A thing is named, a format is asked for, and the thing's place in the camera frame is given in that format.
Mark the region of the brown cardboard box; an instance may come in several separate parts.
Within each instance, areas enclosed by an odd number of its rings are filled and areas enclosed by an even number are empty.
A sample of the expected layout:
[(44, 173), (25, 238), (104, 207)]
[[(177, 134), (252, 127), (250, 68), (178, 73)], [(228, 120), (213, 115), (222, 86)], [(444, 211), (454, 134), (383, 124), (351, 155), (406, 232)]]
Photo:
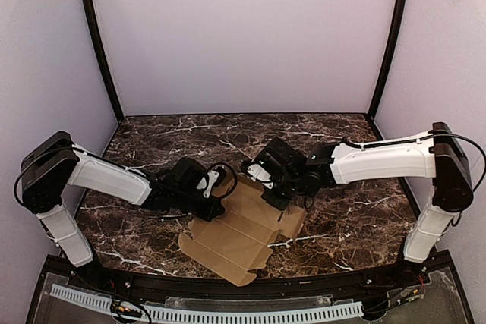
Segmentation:
[(222, 204), (225, 212), (206, 222), (195, 218), (188, 223), (190, 234), (181, 233), (182, 253), (237, 287), (256, 279), (272, 255), (269, 247), (278, 235), (297, 237), (307, 212), (294, 204), (283, 210), (261, 198), (263, 187), (244, 176)]

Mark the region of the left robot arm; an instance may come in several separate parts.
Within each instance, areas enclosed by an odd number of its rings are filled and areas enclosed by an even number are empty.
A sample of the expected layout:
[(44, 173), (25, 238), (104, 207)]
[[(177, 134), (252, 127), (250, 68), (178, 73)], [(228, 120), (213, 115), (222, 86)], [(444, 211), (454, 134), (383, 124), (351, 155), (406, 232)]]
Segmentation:
[(95, 253), (63, 194), (78, 187), (120, 199), (138, 209), (175, 209), (206, 222), (225, 212), (213, 188), (226, 176), (220, 167), (205, 168), (191, 158), (156, 173), (104, 159), (58, 131), (29, 153), (14, 182), (17, 203), (34, 214), (76, 268), (90, 265)]

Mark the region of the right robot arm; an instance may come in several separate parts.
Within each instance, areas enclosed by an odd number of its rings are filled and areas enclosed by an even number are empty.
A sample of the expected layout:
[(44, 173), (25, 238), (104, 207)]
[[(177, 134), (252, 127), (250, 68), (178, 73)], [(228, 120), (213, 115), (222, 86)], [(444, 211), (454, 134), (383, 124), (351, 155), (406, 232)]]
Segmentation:
[(423, 263), (452, 221), (468, 209), (477, 184), (460, 141), (443, 122), (429, 131), (393, 140), (319, 143), (308, 153), (273, 138), (241, 170), (264, 186), (263, 199), (284, 210), (294, 197), (315, 197), (324, 188), (383, 178), (427, 178), (431, 197), (403, 244), (402, 256)]

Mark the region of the black front table rail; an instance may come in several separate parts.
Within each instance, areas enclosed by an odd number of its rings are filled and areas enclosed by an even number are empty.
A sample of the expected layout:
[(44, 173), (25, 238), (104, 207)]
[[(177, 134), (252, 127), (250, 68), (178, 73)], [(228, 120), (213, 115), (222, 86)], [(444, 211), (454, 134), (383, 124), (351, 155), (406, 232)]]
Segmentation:
[(406, 262), (290, 278), (260, 278), (254, 270), (240, 270), (234, 278), (186, 278), (110, 269), (98, 262), (75, 267), (66, 259), (49, 255), (43, 272), (61, 275), (72, 285), (99, 288), (136, 301), (163, 301), (168, 297), (263, 300), (310, 296), (367, 300), (382, 297), (393, 290), (424, 288), (430, 282), (425, 266)]

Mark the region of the black right frame post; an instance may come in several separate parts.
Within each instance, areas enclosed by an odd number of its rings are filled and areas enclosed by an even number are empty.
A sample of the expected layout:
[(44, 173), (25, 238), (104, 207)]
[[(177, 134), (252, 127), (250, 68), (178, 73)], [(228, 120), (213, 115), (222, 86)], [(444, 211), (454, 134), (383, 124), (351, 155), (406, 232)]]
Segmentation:
[(406, 0), (395, 0), (394, 2), (393, 13), (390, 21), (390, 29), (387, 37), (387, 43), (383, 52), (383, 59), (381, 62), (377, 82), (368, 109), (368, 116), (371, 120), (374, 120), (377, 116), (377, 112), (380, 107), (380, 102), (382, 100), (385, 86), (387, 84), (389, 72), (393, 61), (393, 56), (396, 50), (396, 44), (399, 38), (399, 31), (402, 24), (402, 18), (403, 18), (405, 6), (406, 6)]

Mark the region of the black frame post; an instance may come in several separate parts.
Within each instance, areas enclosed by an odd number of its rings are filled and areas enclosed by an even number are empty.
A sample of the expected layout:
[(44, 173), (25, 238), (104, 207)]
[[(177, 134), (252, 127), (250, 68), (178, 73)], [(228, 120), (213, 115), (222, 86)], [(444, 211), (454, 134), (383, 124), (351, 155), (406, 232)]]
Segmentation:
[(399, 38), (399, 31), (402, 24), (402, 18), (403, 18), (405, 6), (406, 6), (406, 0), (395, 0), (394, 2), (393, 13), (390, 21), (390, 29), (387, 37), (387, 43), (383, 52), (383, 59), (381, 62), (377, 82), (368, 109), (368, 116), (371, 120), (374, 120), (377, 116), (377, 112), (380, 107), (380, 102), (382, 100), (385, 86), (387, 84), (389, 72), (393, 61), (393, 56), (396, 50), (396, 44)]
[(103, 80), (103, 85), (109, 97), (109, 102), (115, 115), (115, 119), (120, 124), (124, 121), (125, 115), (122, 111), (122, 105), (115, 89), (115, 84), (112, 79), (111, 71), (109, 70), (109, 64), (103, 46), (103, 41), (99, 30), (99, 24), (96, 18), (94, 1), (82, 0), (82, 3), (93, 50)]

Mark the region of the black left frame post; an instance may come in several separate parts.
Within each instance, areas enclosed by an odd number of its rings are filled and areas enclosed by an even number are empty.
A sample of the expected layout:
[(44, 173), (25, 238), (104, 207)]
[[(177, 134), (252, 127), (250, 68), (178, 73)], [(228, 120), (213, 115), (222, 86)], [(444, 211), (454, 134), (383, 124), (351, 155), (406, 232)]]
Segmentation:
[(122, 111), (122, 105), (115, 89), (115, 84), (112, 79), (111, 71), (109, 70), (109, 64), (103, 46), (103, 41), (99, 30), (99, 24), (96, 18), (94, 1), (82, 0), (82, 3), (93, 50), (103, 80), (103, 85), (109, 97), (109, 102), (115, 115), (115, 119), (120, 124), (124, 121), (125, 115)]

